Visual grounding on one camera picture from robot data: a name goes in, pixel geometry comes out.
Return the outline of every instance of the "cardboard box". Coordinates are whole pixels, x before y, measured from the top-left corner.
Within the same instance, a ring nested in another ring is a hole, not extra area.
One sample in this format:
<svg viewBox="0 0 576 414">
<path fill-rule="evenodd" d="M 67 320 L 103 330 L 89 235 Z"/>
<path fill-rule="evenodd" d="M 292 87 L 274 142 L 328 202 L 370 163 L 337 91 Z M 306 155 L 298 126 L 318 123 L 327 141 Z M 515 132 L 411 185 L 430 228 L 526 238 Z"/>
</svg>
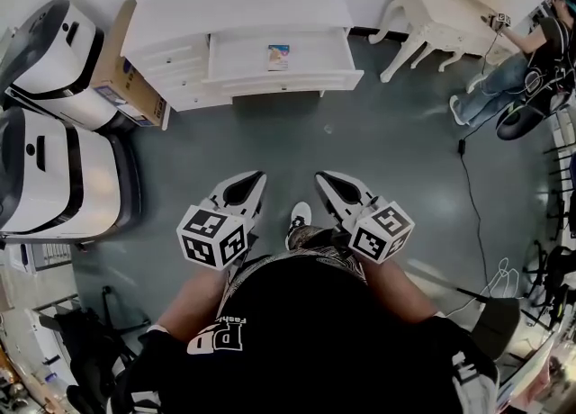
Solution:
<svg viewBox="0 0 576 414">
<path fill-rule="evenodd" d="M 139 71 L 120 56 L 136 0 L 123 5 L 104 40 L 90 86 L 139 126 L 167 127 L 170 105 Z"/>
</svg>

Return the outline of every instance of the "white vanity table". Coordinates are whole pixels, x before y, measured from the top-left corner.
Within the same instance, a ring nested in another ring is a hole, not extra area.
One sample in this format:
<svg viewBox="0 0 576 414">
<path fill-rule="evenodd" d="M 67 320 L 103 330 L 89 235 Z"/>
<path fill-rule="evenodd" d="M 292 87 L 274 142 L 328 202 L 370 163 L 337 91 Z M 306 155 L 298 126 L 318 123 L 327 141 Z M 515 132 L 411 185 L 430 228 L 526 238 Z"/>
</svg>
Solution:
<svg viewBox="0 0 576 414">
<path fill-rule="evenodd" d="M 454 53 L 440 65 L 441 72 L 447 65 L 459 60 L 463 54 L 486 56 L 488 63 L 498 65 L 511 54 L 518 52 L 518 48 L 504 37 L 495 40 L 496 34 L 482 21 L 482 16 L 493 14 L 494 10 L 497 10 L 510 15 L 513 23 L 518 23 L 542 1 L 394 0 L 384 13 L 380 31 L 376 35 L 371 35 L 369 41 L 375 44 L 385 37 L 392 17 L 399 8 L 404 9 L 411 32 L 394 61 L 382 72 L 381 80 L 383 83 L 389 82 L 394 73 L 423 43 L 427 46 L 412 63 L 412 68 L 433 50 Z"/>
<path fill-rule="evenodd" d="M 175 110 L 236 95 L 351 90 L 356 70 L 344 0 L 139 0 L 122 55 Z M 268 45 L 288 44 L 286 71 Z"/>
</svg>

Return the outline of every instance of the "person's leg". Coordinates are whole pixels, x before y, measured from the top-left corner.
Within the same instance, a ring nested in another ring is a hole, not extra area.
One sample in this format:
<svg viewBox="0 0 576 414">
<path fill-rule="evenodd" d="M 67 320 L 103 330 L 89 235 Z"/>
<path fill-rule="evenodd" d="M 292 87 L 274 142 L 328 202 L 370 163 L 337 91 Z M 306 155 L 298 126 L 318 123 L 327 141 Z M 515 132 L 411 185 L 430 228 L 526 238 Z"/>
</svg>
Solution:
<svg viewBox="0 0 576 414">
<path fill-rule="evenodd" d="M 286 234 L 286 249 L 301 248 L 307 241 L 324 231 L 320 227 L 312 227 L 312 209 L 306 202 L 297 203 L 292 209 L 290 227 Z"/>
<path fill-rule="evenodd" d="M 527 59 L 522 53 L 507 59 L 476 86 L 471 94 L 452 97 L 450 107 L 454 116 L 461 123 L 469 123 L 474 119 L 476 124 L 490 118 L 494 114 L 493 108 L 491 115 L 482 114 L 484 108 L 504 91 L 520 91 L 523 88 L 527 66 Z"/>
<path fill-rule="evenodd" d="M 507 92 L 494 97 L 486 104 L 480 113 L 468 121 L 468 125 L 471 128 L 477 128 L 478 126 L 481 126 L 484 122 L 497 115 L 501 110 L 506 108 L 508 104 L 511 104 L 519 97 L 520 94 L 509 94 Z"/>
</svg>

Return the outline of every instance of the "shoe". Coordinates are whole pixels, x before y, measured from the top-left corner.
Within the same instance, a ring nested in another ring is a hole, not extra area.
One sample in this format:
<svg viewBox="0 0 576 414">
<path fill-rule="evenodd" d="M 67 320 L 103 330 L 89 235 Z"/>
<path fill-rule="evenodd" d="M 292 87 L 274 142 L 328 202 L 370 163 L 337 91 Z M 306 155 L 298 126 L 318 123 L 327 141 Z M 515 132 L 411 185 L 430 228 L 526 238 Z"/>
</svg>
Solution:
<svg viewBox="0 0 576 414">
<path fill-rule="evenodd" d="M 484 81 L 487 77 L 488 75 L 484 75 L 483 73 L 479 73 L 478 75 L 476 75 L 474 78 L 472 78 L 472 80 L 468 84 L 468 87 L 466 87 L 466 92 L 470 94 L 476 88 L 476 86 L 482 81 Z"/>
<path fill-rule="evenodd" d="M 292 232 L 303 227 L 304 225 L 312 224 L 312 209 L 306 202 L 299 202 L 292 209 L 292 216 L 290 217 L 290 227 L 288 228 L 288 235 L 286 235 L 286 249 L 290 250 L 288 246 L 288 239 Z"/>
<path fill-rule="evenodd" d="M 456 114 L 456 110 L 454 109 L 455 105 L 457 102 L 460 102 L 458 100 L 458 96 L 457 95 L 453 95 L 452 97 L 450 97 L 450 110 L 452 111 L 452 115 L 454 116 L 454 121 L 456 122 L 456 124 L 458 126 L 465 126 L 466 122 L 462 121 L 458 115 Z"/>
</svg>

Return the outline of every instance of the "gray floor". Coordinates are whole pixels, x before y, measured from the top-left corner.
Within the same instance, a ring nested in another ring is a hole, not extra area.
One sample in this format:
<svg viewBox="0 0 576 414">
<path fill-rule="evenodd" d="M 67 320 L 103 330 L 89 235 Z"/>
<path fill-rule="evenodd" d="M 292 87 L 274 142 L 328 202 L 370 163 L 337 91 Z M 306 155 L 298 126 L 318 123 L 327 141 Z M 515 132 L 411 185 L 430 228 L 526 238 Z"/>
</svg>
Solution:
<svg viewBox="0 0 576 414">
<path fill-rule="evenodd" d="M 268 174 L 260 240 L 253 255 L 283 249 L 288 214 L 305 200 L 313 223 L 330 226 L 313 186 L 321 169 L 363 180 L 408 212 L 417 227 L 402 265 L 443 311 L 467 299 L 454 284 L 479 291 L 485 285 L 476 218 L 464 170 L 456 154 L 458 128 L 447 111 L 451 94 L 482 67 L 464 58 L 437 73 L 448 58 L 434 53 L 416 70 L 407 64 L 383 85 L 379 73 L 400 44 L 374 47 L 351 37 L 356 66 L 365 71 L 353 92 L 258 95 L 233 106 L 180 114 L 167 131 L 142 129 L 132 138 L 139 158 L 145 214 L 135 229 L 108 238 L 74 260 L 86 305 L 100 310 L 99 291 L 113 286 L 126 303 L 117 320 L 132 324 L 132 307 L 158 317 L 180 285 L 197 271 L 182 257 L 176 225 L 221 180 L 261 169 Z M 465 160 L 482 217 L 482 239 L 492 278 L 509 257 L 520 268 L 545 218 L 548 163 L 541 151 L 552 143 L 546 126 L 523 139 L 503 142 L 489 123 L 468 140 Z M 473 320 L 473 313 L 457 316 Z"/>
</svg>

